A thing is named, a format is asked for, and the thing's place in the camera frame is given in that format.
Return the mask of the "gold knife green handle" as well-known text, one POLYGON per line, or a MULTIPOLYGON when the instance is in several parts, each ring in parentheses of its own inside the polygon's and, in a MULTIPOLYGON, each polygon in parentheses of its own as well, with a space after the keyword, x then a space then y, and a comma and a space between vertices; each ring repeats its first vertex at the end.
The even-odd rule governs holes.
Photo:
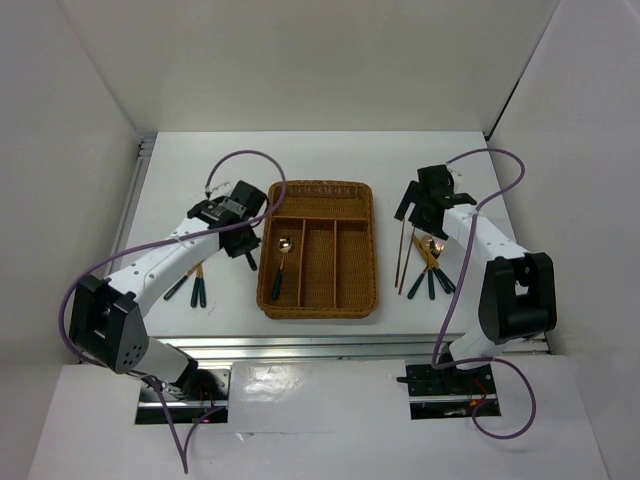
POLYGON ((415 280, 415 282, 411 286, 411 288, 410 288, 410 290, 409 290, 409 292, 407 294, 407 298, 408 299, 413 299, 415 297, 415 295, 416 295, 417 291, 419 290, 419 287, 421 286, 425 276, 427 275, 427 273, 431 269, 430 241, 429 240, 424 240, 424 239, 419 239, 416 235, 413 235, 412 241, 413 241, 414 246, 417 248, 419 254, 421 255, 425 266, 424 266, 422 272, 420 273, 420 275, 417 277, 417 279, 415 280))

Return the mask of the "gold spoon green handle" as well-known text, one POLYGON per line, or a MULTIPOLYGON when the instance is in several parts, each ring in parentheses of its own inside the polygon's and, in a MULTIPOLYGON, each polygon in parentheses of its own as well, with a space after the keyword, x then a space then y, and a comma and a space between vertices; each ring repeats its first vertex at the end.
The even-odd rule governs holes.
POLYGON ((257 271, 258 270, 258 266, 257 263, 253 257, 253 255, 250 252, 247 252, 245 254, 247 262, 249 264, 249 267, 251 268, 252 271, 257 271))
POLYGON ((279 263, 279 267, 276 273, 276 277, 275 277, 272 292, 271 292, 272 300, 278 300, 280 297, 282 282, 284 278, 285 259, 286 259, 286 255, 290 252, 292 246, 293 246, 293 242, 290 237, 282 237, 278 241, 278 250, 280 252, 280 263, 279 263))

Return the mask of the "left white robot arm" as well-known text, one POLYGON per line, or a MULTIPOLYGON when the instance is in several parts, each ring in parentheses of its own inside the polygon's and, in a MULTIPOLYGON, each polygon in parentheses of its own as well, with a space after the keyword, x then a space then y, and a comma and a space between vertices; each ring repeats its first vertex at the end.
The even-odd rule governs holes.
POLYGON ((151 307, 190 268, 225 252, 242 257, 259 246, 251 226, 267 201, 239 181, 226 194, 188 210, 165 242, 105 279, 84 276, 75 289, 69 339, 117 374, 157 379, 176 399, 196 395, 210 376, 182 350, 149 336, 151 307))

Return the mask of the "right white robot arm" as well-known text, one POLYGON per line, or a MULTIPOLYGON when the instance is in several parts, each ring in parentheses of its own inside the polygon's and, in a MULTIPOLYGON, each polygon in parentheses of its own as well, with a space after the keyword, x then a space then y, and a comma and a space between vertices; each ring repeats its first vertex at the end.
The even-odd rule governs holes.
POLYGON ((449 168, 435 165, 417 171, 397 208, 395 218, 409 215, 412 226, 465 250, 457 289, 445 315, 431 364, 436 379, 448 392, 460 391, 471 370, 499 356, 505 347, 553 330, 557 325, 554 265, 544 253, 532 253, 511 241, 482 208, 502 196, 504 189, 478 202, 457 193, 449 168), (442 349, 469 265, 484 269, 473 328, 442 349))

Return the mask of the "right copper chopstick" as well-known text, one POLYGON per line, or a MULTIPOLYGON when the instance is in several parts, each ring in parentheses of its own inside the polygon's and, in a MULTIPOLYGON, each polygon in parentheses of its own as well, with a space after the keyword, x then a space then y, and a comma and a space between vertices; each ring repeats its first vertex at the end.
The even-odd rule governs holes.
POLYGON ((411 235, 409 237, 409 242, 408 242, 408 246, 407 246, 407 252, 405 255, 405 260, 404 260, 404 264, 403 264, 403 269, 402 269, 402 273, 401 273, 401 277, 400 277, 400 283, 399 283, 399 287, 398 287, 398 295, 402 295, 403 293, 403 288, 404 288, 404 283, 405 283, 405 278, 406 278, 406 274, 407 274, 407 270, 408 270, 408 265, 409 265, 409 260, 410 260, 410 256, 411 256, 411 249, 413 248, 413 237, 415 235, 415 226, 412 229, 411 235))

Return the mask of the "copper chopstick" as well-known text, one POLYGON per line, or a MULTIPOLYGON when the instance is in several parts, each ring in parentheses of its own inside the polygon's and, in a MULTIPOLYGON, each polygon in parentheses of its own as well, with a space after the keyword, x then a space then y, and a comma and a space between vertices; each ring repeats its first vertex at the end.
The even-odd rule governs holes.
POLYGON ((398 295, 402 295, 403 293, 403 288, 404 288, 404 283, 405 283, 405 278, 406 278, 406 274, 407 274, 407 270, 408 270, 408 265, 409 265, 409 260, 410 260, 410 256, 411 256, 411 249, 413 248, 413 237, 415 235, 415 226, 412 229, 411 235, 409 237, 409 242, 408 242, 408 246, 407 246, 407 252, 405 255, 405 260, 404 260, 404 264, 403 264, 403 269, 402 269, 402 273, 401 273, 401 277, 400 277, 400 283, 399 283, 399 287, 398 287, 398 295))
POLYGON ((396 289, 399 288, 399 281, 400 281, 400 263, 401 263, 401 256, 402 256, 402 250, 403 250, 403 237, 404 237, 405 224, 406 224, 406 220, 405 220, 405 217, 403 216, 401 220, 401 227, 400 227, 400 237, 399 237, 395 281, 394 281, 394 288, 396 289))

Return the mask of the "gold spoon right pile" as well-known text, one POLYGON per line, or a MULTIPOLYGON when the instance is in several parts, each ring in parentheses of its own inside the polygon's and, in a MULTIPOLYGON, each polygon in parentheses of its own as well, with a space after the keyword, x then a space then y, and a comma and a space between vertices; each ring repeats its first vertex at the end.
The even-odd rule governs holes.
POLYGON ((434 283, 434 275, 433 275, 433 267, 434 267, 434 257, 432 255, 432 238, 430 236, 424 236, 420 242, 421 249, 426 255, 426 265, 427 265, 427 282, 428 282, 428 295, 431 301, 435 300, 435 283, 434 283))

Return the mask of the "left copper chopstick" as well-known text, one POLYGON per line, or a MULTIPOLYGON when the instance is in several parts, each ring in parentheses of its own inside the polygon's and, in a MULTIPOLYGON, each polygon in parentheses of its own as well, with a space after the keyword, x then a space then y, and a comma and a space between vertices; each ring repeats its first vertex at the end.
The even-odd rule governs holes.
POLYGON ((401 256, 402 256, 402 250, 403 250, 403 237, 404 237, 405 224, 406 224, 406 220, 405 220, 405 217, 403 216, 401 220, 401 227, 400 227, 400 237, 399 237, 395 281, 394 281, 394 288, 396 289, 399 288, 399 281, 400 281, 400 263, 401 263, 401 256))

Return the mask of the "gold knife left pile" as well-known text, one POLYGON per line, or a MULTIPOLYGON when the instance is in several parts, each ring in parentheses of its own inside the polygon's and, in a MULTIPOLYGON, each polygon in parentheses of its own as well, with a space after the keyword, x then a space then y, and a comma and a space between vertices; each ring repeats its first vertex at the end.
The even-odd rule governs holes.
POLYGON ((170 300, 179 291, 179 289, 186 283, 186 281, 195 271, 196 271, 196 266, 192 267, 173 286, 171 286, 163 295, 163 299, 165 301, 170 300))

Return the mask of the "brown wicker cutlery tray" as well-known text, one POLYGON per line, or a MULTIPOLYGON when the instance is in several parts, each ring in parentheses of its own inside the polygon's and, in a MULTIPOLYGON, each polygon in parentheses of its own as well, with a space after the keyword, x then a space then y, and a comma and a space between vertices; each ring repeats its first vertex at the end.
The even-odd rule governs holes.
POLYGON ((360 182, 296 180, 272 184, 264 223, 256 302, 277 320, 361 319, 378 304, 375 214, 371 188, 360 182), (271 292, 278 241, 290 237, 280 297, 271 292))

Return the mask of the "aluminium left side rail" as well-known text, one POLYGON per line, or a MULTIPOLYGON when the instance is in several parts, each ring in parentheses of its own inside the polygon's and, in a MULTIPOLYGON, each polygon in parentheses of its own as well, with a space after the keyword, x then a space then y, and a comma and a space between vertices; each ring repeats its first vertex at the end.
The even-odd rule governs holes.
POLYGON ((111 255, 123 250, 127 244, 135 211, 139 203, 142 187, 157 141, 157 136, 157 132, 145 133, 140 139, 137 158, 126 195, 124 208, 116 230, 113 246, 111 248, 111 255))

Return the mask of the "aluminium table front rail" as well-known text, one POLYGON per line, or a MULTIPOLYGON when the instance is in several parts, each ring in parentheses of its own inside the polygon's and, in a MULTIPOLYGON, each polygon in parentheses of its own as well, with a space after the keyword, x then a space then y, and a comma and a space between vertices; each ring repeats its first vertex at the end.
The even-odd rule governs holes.
POLYGON ((200 361, 293 361, 427 357, 437 336, 341 335, 316 337, 165 337, 200 361))

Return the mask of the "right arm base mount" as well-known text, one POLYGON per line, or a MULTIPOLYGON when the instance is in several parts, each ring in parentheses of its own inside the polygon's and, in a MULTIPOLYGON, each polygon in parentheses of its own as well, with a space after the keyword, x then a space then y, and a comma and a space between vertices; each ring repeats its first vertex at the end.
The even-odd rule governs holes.
POLYGON ((396 382, 407 388, 412 420, 501 415, 493 372, 489 365, 475 370, 436 370, 428 364, 405 367, 396 382))

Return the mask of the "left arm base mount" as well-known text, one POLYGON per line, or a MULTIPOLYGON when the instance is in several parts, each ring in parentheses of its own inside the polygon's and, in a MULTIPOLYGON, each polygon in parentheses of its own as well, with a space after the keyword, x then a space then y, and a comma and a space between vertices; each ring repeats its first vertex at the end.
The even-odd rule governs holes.
POLYGON ((229 417, 229 367, 202 370, 190 381, 186 391, 162 382, 158 389, 143 384, 134 423, 136 425, 166 425, 165 402, 171 420, 178 425, 226 424, 229 417))

